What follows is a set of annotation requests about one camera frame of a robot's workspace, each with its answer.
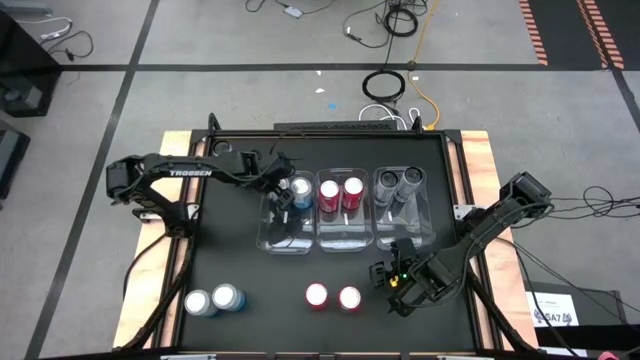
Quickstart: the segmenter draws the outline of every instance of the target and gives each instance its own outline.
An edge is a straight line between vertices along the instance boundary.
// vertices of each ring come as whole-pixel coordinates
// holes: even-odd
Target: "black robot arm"
[[[168,177],[214,178],[264,194],[274,192],[278,196],[277,205],[284,208],[293,196],[290,190],[280,189],[278,182],[294,172],[295,168],[282,154],[266,161],[260,161],[256,152],[235,150],[215,157],[129,156],[107,167],[107,196],[114,200],[113,205],[133,201],[142,206],[133,210],[138,218],[144,214],[160,216],[167,236],[187,237],[193,232],[187,204],[169,201],[151,188],[154,181]]]
[[[453,247],[419,254],[410,239],[396,240],[391,247],[394,260],[390,270],[384,262],[370,267],[375,287],[388,284],[392,294],[390,312],[409,316],[424,301],[437,303],[458,291],[464,278],[465,264],[509,226],[524,218],[538,218],[551,206],[551,192],[525,172],[514,176],[500,189],[500,200],[488,209],[476,208],[459,224],[461,240]],[[414,286],[419,295],[404,301]]]

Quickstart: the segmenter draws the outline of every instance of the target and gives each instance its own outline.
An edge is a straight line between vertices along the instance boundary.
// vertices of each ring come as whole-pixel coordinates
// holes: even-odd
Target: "white sign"
[[[536,299],[542,314],[536,308],[536,304],[533,301],[531,292],[527,291],[527,301],[529,302],[529,310],[531,311],[531,319],[533,319],[533,326],[545,327],[547,323],[544,321],[544,317],[549,320],[551,326],[578,326],[578,315],[576,309],[573,306],[573,299],[571,295],[567,294],[549,294],[549,293],[536,293]],[[546,348],[549,354],[557,355],[570,355],[567,349],[561,348]],[[573,349],[579,356],[586,357],[587,351],[580,349]]]

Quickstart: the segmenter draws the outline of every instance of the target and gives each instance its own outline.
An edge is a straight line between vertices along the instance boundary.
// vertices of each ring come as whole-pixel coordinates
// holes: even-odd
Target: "wooden board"
[[[190,136],[191,132],[189,131],[166,132],[160,153],[186,155],[189,149]],[[489,136],[485,131],[463,131],[462,138],[475,203],[478,205],[493,204],[498,200],[500,182],[489,143]],[[464,192],[460,169],[457,161],[455,161],[457,159],[455,147],[450,146],[449,151],[459,202],[463,204]],[[194,183],[196,181],[192,181],[190,185],[189,198],[191,199],[195,194],[193,191],[195,189]],[[167,198],[175,200],[179,198],[181,186],[182,182],[179,179],[163,179],[154,184],[154,189],[164,194]],[[136,254],[161,235],[163,231],[164,226],[160,221],[142,225]],[[505,231],[501,237],[512,240],[509,230]],[[141,259],[132,271],[128,286],[129,290],[127,290],[127,296],[120,314],[114,346],[121,346],[129,341],[157,305],[168,253],[169,240],[165,240]],[[532,346],[537,347],[533,321],[529,315],[524,284],[514,249],[507,244],[494,241],[487,247],[485,255],[496,303],[522,338]],[[161,342],[163,346],[169,345],[170,330],[177,311],[175,304],[167,311],[165,331]],[[492,348],[486,310],[481,304],[478,306],[478,312],[483,339],[485,339],[483,345],[485,348]],[[509,348],[506,339],[503,339],[503,343],[505,347]]]

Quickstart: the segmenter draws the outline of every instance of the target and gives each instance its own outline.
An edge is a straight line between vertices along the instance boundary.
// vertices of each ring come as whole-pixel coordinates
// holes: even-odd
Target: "floor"
[[[289,2],[301,9],[316,6]],[[48,3],[56,16],[71,17],[74,29],[94,37],[94,53],[74,64],[121,66],[63,73],[44,118],[2,116],[1,124],[32,139],[0,212],[2,359],[110,350],[140,224],[126,208],[109,206],[104,163],[155,152],[164,131],[203,128],[211,111],[225,129],[354,120],[369,103],[361,90],[369,72],[359,65],[330,70],[336,68],[331,64],[382,63],[386,55],[342,36],[342,20],[371,5],[366,0],[336,1],[298,20],[271,0],[253,14],[238,0]],[[56,29],[49,25],[25,27],[37,36]],[[350,26],[366,41],[384,40],[371,13]],[[413,75],[442,110],[439,129],[489,132],[501,181],[527,170],[559,197],[580,197],[590,185],[604,186],[616,198],[638,195],[640,134],[611,72],[465,67],[537,63],[518,0],[447,0],[430,26],[418,62],[460,66]],[[417,38],[395,40],[390,62],[410,59]],[[81,41],[68,46],[86,49]],[[64,56],[58,60],[68,63]],[[212,66],[196,72],[138,63]],[[215,66],[233,64],[247,66]],[[640,73],[623,76],[640,93]],[[433,111],[408,89],[398,109],[404,113],[412,106],[432,118]],[[619,290],[623,300],[640,304],[639,232],[638,220],[598,218],[545,220],[514,236],[577,285]],[[71,257],[68,269],[59,267]],[[534,280],[556,282],[529,265]],[[640,320],[633,310],[627,316]]]

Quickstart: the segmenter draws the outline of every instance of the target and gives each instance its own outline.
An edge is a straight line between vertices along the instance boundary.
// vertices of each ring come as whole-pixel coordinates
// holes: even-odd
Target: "clear plastic bin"
[[[391,171],[401,179],[407,168],[407,166],[378,168],[373,173],[371,186],[376,186],[378,178],[385,171]],[[392,197],[387,205],[382,206],[377,205],[379,202],[375,199],[373,201],[376,244],[381,250],[390,250],[392,242],[407,237],[413,240],[416,248],[431,245],[436,240],[427,198],[427,174],[424,170],[418,169],[422,172],[422,183],[408,201],[400,202]]]
[[[260,227],[257,245],[271,254],[304,255],[309,253],[315,239],[315,188],[314,176],[308,171],[296,171],[288,178],[289,184],[303,177],[311,184],[312,203],[306,209],[297,208],[293,202],[285,210],[278,209],[270,195],[263,196],[260,204]]]
[[[362,181],[363,190],[360,206],[354,210],[342,206],[344,184],[347,179],[356,177]],[[371,224],[371,202],[368,174],[363,169],[329,169],[316,174],[316,196],[320,196],[323,182],[333,180],[340,186],[338,209],[324,212],[316,201],[317,240],[326,252],[354,252],[364,250],[373,242]]]

